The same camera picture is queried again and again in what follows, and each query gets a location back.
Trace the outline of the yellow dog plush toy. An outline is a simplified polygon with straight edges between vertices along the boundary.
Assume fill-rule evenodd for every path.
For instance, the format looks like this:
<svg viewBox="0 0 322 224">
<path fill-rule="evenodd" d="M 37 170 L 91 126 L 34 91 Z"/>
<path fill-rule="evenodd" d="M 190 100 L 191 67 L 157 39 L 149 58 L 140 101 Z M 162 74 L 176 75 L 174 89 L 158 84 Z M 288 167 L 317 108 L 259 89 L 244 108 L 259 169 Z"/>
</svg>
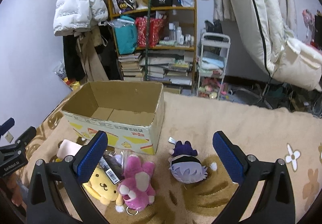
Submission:
<svg viewBox="0 0 322 224">
<path fill-rule="evenodd" d="M 90 180 L 82 184 L 87 192 L 101 204 L 108 206 L 115 202 L 117 206 L 122 206 L 124 200 L 117 191 L 117 185 L 113 184 L 103 169 L 96 167 Z"/>
</svg>

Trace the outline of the black barcode package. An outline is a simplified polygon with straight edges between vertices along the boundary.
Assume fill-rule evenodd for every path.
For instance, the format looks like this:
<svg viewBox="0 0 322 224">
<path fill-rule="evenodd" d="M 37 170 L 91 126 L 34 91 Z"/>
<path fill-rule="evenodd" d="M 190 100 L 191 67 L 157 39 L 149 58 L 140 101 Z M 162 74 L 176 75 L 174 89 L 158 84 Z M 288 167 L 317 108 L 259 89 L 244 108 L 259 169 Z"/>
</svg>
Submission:
<svg viewBox="0 0 322 224">
<path fill-rule="evenodd" d="M 111 157 L 108 156 L 108 154 L 104 154 L 101 157 L 99 164 L 114 185 L 124 180 L 122 169 L 118 167 L 118 165 Z"/>
</svg>

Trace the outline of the pink rabbit plush toy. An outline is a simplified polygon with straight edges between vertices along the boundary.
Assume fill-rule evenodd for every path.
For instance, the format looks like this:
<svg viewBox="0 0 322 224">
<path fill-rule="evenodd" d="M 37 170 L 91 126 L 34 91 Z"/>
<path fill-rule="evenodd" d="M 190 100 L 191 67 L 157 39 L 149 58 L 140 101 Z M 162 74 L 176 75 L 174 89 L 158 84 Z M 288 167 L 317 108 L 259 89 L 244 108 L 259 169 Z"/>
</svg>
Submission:
<svg viewBox="0 0 322 224">
<path fill-rule="evenodd" d="M 142 162 L 135 154 L 128 156 L 123 171 L 124 180 L 118 184 L 118 192 L 130 216 L 137 215 L 155 201 L 156 191 L 151 179 L 156 165 L 151 161 Z"/>
</svg>

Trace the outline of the white haired purple plush doll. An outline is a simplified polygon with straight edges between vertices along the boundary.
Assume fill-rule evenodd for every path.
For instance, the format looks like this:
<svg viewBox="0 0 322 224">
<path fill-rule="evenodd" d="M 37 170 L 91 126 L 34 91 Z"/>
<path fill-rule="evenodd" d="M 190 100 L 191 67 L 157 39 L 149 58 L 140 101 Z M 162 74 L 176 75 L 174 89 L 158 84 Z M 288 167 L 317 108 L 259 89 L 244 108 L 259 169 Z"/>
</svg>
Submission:
<svg viewBox="0 0 322 224">
<path fill-rule="evenodd" d="M 208 176 L 208 169 L 216 172 L 218 167 L 216 162 L 209 166 L 203 165 L 197 158 L 198 151 L 192 148 L 189 141 L 176 141 L 172 137 L 168 139 L 174 148 L 169 150 L 169 170 L 172 176 L 183 184 L 193 184 L 205 180 Z"/>
</svg>

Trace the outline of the purple plush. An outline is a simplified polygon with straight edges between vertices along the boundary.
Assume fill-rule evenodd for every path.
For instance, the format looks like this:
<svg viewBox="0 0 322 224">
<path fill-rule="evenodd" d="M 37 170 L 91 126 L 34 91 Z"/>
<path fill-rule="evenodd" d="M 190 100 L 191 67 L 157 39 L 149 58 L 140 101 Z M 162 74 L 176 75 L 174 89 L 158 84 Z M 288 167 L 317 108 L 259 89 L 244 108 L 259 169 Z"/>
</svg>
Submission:
<svg viewBox="0 0 322 224">
<path fill-rule="evenodd" d="M 111 157 L 122 171 L 125 170 L 129 156 L 132 154 L 131 150 L 121 150 L 120 152 L 109 152 L 108 156 Z"/>
</svg>

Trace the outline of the black hanging garment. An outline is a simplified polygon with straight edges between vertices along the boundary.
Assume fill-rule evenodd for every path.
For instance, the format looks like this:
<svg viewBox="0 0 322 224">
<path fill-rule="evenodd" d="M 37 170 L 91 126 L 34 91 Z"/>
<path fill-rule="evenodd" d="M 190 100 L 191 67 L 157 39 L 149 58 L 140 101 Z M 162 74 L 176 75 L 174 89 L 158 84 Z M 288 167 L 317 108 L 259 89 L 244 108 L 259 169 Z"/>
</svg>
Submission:
<svg viewBox="0 0 322 224">
<path fill-rule="evenodd" d="M 76 50 L 77 38 L 73 35 L 63 36 L 64 66 L 69 80 L 81 81 L 85 72 Z"/>
</svg>

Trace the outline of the cardboard box printed front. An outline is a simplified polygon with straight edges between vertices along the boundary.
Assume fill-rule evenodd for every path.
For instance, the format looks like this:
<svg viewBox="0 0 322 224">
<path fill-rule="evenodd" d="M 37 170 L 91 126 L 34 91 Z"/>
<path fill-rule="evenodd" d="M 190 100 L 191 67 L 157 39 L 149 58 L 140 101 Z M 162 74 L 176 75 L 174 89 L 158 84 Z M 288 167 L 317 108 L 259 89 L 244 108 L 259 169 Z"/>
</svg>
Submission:
<svg viewBox="0 0 322 224">
<path fill-rule="evenodd" d="M 88 82 L 62 106 L 79 137 L 107 134 L 108 145 L 136 153 L 156 154 L 164 119 L 160 82 Z"/>
</svg>

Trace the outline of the beige hanging trousers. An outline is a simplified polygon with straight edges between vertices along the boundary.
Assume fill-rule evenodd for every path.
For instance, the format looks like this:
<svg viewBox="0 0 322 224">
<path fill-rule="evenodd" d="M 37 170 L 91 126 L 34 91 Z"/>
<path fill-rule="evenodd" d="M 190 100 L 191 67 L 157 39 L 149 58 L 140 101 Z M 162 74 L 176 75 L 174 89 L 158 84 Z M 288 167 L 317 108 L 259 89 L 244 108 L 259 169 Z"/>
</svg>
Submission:
<svg viewBox="0 0 322 224">
<path fill-rule="evenodd" d="M 79 35 L 76 41 L 76 50 L 80 57 L 87 82 L 109 81 L 94 47 L 91 32 Z"/>
</svg>

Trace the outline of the white puffer jacket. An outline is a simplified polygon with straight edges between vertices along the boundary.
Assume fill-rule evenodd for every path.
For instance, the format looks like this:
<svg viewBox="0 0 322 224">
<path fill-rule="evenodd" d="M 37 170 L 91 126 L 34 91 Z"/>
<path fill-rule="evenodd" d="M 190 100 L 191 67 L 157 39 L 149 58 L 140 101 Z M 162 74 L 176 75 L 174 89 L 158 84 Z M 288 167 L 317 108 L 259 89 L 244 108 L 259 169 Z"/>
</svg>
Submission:
<svg viewBox="0 0 322 224">
<path fill-rule="evenodd" d="M 55 36 L 69 36 L 92 30 L 108 19 L 104 0 L 57 0 L 53 29 Z"/>
</svg>

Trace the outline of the teal bag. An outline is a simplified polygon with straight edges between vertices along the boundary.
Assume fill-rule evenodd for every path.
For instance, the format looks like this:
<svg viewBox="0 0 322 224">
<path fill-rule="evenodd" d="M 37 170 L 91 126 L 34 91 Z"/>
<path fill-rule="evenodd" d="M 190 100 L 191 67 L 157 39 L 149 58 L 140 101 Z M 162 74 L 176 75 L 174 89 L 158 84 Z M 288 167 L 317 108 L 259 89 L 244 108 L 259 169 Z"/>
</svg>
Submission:
<svg viewBox="0 0 322 224">
<path fill-rule="evenodd" d="M 118 19 L 111 20 L 109 24 L 114 29 L 119 54 L 132 54 L 137 47 L 135 20 L 128 16 L 121 16 Z"/>
</svg>

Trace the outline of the wooden bookshelf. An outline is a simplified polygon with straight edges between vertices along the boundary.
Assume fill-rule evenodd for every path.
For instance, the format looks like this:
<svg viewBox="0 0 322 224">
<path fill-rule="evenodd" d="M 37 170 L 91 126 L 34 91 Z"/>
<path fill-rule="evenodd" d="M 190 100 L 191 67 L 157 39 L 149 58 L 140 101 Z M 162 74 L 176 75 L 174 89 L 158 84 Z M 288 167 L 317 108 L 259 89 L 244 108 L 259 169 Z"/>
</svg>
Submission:
<svg viewBox="0 0 322 224">
<path fill-rule="evenodd" d="M 120 77 L 192 87 L 196 0 L 107 0 Z"/>
</svg>

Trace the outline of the stack of books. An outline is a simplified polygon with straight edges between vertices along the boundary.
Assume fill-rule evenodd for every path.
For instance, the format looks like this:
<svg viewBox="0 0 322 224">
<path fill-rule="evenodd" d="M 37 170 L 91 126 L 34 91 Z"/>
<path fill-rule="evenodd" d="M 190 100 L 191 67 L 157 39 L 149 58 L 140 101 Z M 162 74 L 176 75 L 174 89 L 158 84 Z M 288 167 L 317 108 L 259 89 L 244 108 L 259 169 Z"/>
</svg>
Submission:
<svg viewBox="0 0 322 224">
<path fill-rule="evenodd" d="M 124 81 L 157 81 L 192 86 L 195 51 L 190 47 L 157 47 L 119 55 Z"/>
</svg>

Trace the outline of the red patterned gift bag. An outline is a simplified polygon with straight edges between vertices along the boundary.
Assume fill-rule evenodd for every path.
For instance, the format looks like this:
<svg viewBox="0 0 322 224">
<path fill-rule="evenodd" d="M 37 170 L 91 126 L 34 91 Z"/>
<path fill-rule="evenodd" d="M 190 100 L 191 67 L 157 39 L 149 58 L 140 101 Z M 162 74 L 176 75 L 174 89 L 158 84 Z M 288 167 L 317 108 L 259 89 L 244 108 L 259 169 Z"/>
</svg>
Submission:
<svg viewBox="0 0 322 224">
<path fill-rule="evenodd" d="M 149 41 L 149 47 L 156 46 L 160 41 L 160 34 L 164 29 L 165 23 L 165 19 L 150 18 L 150 24 L 148 24 L 147 17 L 136 18 L 138 47 L 145 47 L 147 40 Z"/>
</svg>

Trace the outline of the white rolling cart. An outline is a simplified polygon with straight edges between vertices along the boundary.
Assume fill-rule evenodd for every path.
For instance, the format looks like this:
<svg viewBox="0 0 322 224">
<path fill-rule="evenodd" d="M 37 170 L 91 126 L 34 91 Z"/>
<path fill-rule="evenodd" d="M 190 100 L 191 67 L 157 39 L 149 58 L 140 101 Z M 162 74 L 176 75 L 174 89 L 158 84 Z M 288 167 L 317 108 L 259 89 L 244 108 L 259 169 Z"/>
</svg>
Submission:
<svg viewBox="0 0 322 224">
<path fill-rule="evenodd" d="M 222 33 L 203 31 L 197 57 L 198 97 L 221 99 L 227 95 L 224 83 L 230 52 L 231 39 Z"/>
</svg>

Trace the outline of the green pole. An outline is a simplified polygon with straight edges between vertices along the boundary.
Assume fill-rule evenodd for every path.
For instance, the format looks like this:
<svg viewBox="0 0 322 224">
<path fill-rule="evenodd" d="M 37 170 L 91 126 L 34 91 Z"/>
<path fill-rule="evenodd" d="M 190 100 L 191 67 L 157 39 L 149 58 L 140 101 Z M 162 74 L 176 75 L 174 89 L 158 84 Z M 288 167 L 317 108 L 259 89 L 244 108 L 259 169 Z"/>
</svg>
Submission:
<svg viewBox="0 0 322 224">
<path fill-rule="evenodd" d="M 147 23 L 146 23 L 146 46 L 145 46 L 145 75 L 144 80 L 148 81 L 149 69 L 148 69 L 148 60 L 149 60 L 149 36 L 150 36 L 150 21 L 151 21 L 151 0 L 148 2 L 147 10 Z"/>
</svg>

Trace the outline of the cream duvet with black zipper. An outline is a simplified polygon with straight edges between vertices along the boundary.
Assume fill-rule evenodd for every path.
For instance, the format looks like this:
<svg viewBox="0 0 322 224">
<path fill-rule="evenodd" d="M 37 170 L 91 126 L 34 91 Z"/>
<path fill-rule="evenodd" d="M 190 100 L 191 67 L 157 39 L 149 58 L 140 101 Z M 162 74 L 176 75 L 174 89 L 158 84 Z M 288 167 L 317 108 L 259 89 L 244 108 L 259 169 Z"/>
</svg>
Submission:
<svg viewBox="0 0 322 224">
<path fill-rule="evenodd" d="M 269 77 L 321 91 L 321 54 L 287 30 L 278 0 L 230 0 L 242 43 Z"/>
</svg>

